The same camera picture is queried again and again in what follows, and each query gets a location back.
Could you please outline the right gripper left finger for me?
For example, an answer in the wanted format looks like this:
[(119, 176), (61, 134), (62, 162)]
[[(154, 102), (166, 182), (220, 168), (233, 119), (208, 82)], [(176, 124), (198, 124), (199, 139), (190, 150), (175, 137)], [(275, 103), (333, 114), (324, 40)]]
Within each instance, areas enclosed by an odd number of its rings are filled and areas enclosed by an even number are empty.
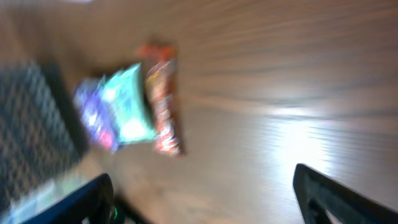
[(24, 224), (109, 224), (113, 197), (110, 176), (101, 174)]

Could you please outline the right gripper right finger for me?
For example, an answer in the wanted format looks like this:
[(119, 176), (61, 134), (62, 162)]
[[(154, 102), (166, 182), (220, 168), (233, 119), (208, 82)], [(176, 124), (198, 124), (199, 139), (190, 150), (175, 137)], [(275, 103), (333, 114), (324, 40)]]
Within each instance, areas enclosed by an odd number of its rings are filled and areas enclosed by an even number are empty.
[(295, 167), (293, 187), (306, 224), (397, 223), (397, 212), (370, 200), (305, 164)]

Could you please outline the orange Top snack bar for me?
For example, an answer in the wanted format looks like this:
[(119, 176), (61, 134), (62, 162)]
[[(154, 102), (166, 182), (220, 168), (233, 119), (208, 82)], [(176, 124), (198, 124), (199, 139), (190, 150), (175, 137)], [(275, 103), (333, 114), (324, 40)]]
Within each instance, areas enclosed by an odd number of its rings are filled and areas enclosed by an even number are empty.
[(156, 131), (155, 150), (168, 156), (185, 154), (178, 98), (177, 51), (172, 44), (147, 42), (138, 51), (144, 63), (146, 97)]

